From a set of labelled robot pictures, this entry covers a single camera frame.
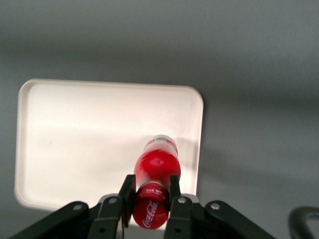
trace gray table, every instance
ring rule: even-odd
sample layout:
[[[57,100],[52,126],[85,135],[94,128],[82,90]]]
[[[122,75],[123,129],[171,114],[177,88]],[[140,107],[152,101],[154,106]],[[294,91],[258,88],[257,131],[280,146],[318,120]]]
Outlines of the gray table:
[[[13,192],[17,94],[27,80],[47,78],[196,88],[205,104],[201,202],[223,200],[288,239],[289,211],[319,206],[318,8],[317,1],[2,2],[0,238],[49,213],[22,207]],[[127,238],[150,235],[162,233],[131,228]]]

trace red plastic bottle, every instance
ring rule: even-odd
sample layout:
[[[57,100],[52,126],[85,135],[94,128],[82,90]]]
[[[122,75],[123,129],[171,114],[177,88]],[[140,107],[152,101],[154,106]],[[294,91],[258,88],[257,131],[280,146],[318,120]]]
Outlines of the red plastic bottle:
[[[139,187],[133,217],[139,226],[156,229],[168,219],[169,176],[178,175],[180,165],[175,142],[166,135],[157,135],[144,148],[134,174]]]

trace white tray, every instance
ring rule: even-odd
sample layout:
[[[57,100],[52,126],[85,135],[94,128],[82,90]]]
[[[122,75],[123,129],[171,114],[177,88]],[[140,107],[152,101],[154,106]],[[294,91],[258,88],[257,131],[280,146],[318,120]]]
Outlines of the white tray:
[[[15,194],[27,207],[90,207],[118,193],[144,146],[174,139],[196,194],[203,100],[191,87],[33,79],[19,92]]]

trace bottle label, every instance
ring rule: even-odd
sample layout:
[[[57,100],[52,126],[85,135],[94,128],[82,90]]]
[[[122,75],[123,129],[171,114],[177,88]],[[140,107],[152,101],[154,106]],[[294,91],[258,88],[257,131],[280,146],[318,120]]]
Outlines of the bottle label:
[[[157,202],[153,203],[150,200],[148,206],[146,207],[146,211],[147,211],[146,217],[145,217],[145,219],[143,219],[144,227],[146,227],[146,228],[150,228],[151,227],[151,223],[152,223],[153,218],[155,216],[156,209],[158,208],[158,204],[159,203],[157,203]]]

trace metal bolt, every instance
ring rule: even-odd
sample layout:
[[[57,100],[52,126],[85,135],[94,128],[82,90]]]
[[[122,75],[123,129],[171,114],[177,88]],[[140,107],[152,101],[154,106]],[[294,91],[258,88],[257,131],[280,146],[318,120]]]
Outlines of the metal bolt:
[[[73,207],[73,210],[80,210],[81,208],[83,207],[83,205],[82,204],[78,204],[78,205],[75,205],[74,207]]]
[[[111,203],[115,203],[117,201],[117,199],[116,198],[111,198],[110,200],[109,200],[109,203],[111,204]]]
[[[180,197],[177,200],[179,203],[186,203],[186,198]]]
[[[220,205],[219,205],[218,203],[212,203],[212,204],[210,205],[210,207],[211,207],[212,209],[214,209],[214,210],[220,209]]]

